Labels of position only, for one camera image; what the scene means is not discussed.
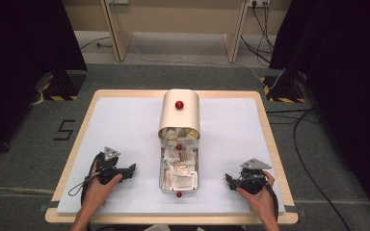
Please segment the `white wall socket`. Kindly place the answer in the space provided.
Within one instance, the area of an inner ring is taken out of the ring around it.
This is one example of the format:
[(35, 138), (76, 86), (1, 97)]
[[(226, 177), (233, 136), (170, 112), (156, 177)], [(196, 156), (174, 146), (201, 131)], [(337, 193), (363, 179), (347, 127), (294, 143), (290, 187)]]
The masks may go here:
[(270, 5), (270, 0), (247, 0), (248, 7), (251, 8), (266, 8)]

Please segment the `black stand base striped tape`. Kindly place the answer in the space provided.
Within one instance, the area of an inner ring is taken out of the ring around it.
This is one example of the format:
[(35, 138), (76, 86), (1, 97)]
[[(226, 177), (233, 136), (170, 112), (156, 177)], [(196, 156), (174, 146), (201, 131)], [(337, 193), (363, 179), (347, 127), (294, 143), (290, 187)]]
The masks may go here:
[(302, 93), (297, 81), (293, 77), (278, 76), (260, 77), (266, 99), (271, 102), (304, 103)]
[(42, 96), (45, 100), (51, 101), (76, 100), (86, 76), (84, 72), (68, 73), (65, 79), (49, 75), (41, 90)]

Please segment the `person's left hand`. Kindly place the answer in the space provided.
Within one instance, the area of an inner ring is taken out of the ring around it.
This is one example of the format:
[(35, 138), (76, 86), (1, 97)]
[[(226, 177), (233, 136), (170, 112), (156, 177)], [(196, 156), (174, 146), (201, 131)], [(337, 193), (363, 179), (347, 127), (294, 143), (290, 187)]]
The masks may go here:
[(102, 206), (105, 203), (109, 193), (121, 180), (121, 178), (122, 175), (118, 174), (107, 184), (103, 185), (100, 183), (97, 177), (94, 177), (88, 185), (82, 207), (95, 211), (99, 206)]

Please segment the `grey power strip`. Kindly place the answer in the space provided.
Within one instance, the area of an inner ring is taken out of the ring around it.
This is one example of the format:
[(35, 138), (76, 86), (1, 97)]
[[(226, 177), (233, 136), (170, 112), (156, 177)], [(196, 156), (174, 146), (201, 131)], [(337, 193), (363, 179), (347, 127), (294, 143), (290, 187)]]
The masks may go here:
[(52, 78), (53, 74), (51, 72), (44, 74), (42, 77), (39, 78), (38, 82), (36, 83), (35, 90), (36, 91), (46, 90), (49, 87)]

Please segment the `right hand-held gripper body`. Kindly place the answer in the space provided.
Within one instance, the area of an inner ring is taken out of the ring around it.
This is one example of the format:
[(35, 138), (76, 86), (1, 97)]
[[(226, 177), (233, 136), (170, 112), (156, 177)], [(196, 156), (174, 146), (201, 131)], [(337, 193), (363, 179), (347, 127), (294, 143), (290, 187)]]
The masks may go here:
[(268, 183), (264, 169), (272, 167), (257, 159), (250, 159), (240, 165), (240, 176), (236, 181), (236, 187), (242, 188), (250, 194), (259, 193)]

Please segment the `dark curtain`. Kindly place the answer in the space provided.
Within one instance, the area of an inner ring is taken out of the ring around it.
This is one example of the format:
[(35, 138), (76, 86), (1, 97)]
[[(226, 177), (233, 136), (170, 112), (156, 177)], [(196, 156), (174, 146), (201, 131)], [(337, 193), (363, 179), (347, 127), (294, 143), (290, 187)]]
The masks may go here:
[(370, 199), (370, 0), (291, 0), (273, 68), (302, 72)]
[(40, 77), (85, 68), (62, 0), (0, 0), (0, 145)]

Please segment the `cream bread box lid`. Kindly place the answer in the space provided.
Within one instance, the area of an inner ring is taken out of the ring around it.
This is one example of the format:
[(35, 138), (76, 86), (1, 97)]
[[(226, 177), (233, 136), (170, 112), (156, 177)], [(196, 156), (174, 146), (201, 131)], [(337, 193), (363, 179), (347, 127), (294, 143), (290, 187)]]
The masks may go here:
[(158, 137), (166, 139), (169, 129), (184, 129), (200, 138), (199, 96), (193, 90), (168, 90), (163, 97)]

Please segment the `light wooden desk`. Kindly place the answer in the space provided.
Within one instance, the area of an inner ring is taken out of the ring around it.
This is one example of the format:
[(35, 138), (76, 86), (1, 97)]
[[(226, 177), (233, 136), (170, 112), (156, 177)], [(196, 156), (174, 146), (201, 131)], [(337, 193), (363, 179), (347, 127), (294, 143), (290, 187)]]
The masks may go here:
[(236, 60), (247, 0), (100, 0), (116, 58), (125, 59), (135, 33), (221, 34)]

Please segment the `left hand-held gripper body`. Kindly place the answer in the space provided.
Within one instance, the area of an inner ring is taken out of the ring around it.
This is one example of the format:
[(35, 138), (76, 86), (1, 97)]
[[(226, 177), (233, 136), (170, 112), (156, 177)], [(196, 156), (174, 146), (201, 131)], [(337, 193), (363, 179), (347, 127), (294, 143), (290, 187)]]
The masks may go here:
[(115, 176), (119, 174), (117, 162), (120, 153), (113, 148), (106, 146), (103, 152), (97, 156), (95, 164), (96, 177), (102, 185), (107, 185)]

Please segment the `person's right hand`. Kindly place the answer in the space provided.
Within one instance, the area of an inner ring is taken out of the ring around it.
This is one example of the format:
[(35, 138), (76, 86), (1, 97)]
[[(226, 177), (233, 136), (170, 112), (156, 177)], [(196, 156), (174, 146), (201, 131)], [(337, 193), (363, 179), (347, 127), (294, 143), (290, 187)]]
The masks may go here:
[(236, 192), (248, 201), (250, 210), (259, 217), (264, 225), (278, 225), (274, 200), (268, 189), (263, 187), (257, 194), (250, 194), (242, 188), (237, 188)]

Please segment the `pile of pale small pieces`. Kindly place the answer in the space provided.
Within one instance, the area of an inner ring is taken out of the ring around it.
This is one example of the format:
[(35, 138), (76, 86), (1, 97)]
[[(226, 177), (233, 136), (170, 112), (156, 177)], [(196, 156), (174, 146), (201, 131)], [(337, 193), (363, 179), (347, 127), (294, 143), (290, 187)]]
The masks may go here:
[(176, 141), (179, 139), (199, 139), (199, 132), (191, 128), (167, 127), (159, 131), (159, 138), (162, 140)]

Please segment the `short clear drawer red knob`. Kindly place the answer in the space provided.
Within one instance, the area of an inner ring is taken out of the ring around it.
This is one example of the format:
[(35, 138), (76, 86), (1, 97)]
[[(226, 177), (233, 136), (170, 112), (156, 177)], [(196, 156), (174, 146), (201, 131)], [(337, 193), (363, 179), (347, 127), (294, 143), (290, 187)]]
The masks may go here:
[(160, 139), (161, 147), (173, 150), (198, 149), (199, 139), (179, 139), (176, 141), (168, 141)]

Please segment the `white table mat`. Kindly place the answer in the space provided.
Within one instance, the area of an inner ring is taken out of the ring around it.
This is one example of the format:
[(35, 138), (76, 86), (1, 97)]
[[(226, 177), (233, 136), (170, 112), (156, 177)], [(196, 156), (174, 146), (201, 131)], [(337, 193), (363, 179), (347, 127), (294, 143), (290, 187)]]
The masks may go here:
[(232, 191), (225, 178), (238, 177), (240, 165), (257, 159), (272, 162), (259, 121), (258, 104), (251, 98), (200, 100), (199, 187), (176, 196), (159, 187), (160, 97), (102, 97), (95, 104), (66, 182), (57, 211), (71, 215), (80, 208), (76, 187), (88, 174), (93, 158), (105, 147), (119, 151), (119, 167), (135, 166), (132, 178), (110, 193), (102, 214), (242, 214), (245, 199)]

